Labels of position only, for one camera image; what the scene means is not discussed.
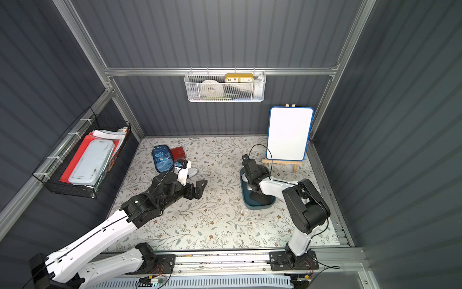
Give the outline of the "white mouse row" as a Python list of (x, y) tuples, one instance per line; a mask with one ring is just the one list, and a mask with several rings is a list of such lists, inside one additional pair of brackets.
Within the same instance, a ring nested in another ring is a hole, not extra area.
[(188, 178), (192, 178), (197, 175), (198, 169), (196, 167), (192, 167), (188, 170)]

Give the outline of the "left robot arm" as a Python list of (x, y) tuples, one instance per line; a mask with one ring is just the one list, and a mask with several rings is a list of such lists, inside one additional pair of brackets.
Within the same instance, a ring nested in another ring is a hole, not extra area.
[(153, 178), (150, 187), (131, 197), (107, 220), (64, 248), (29, 260), (37, 289), (86, 289), (125, 273), (151, 273), (158, 264), (154, 250), (140, 243), (125, 253), (103, 260), (95, 257), (110, 245), (162, 216), (176, 201), (200, 199), (206, 180), (182, 184), (174, 172)]

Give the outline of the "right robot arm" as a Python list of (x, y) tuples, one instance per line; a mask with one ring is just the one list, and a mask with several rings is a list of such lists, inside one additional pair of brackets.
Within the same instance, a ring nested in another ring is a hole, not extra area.
[(295, 267), (309, 257), (311, 241), (320, 234), (321, 226), (328, 225), (330, 208), (309, 179), (291, 183), (273, 178), (265, 166), (247, 154), (242, 165), (243, 193), (252, 202), (268, 206), (279, 199), (286, 205), (295, 229), (286, 245), (286, 261), (280, 264)]

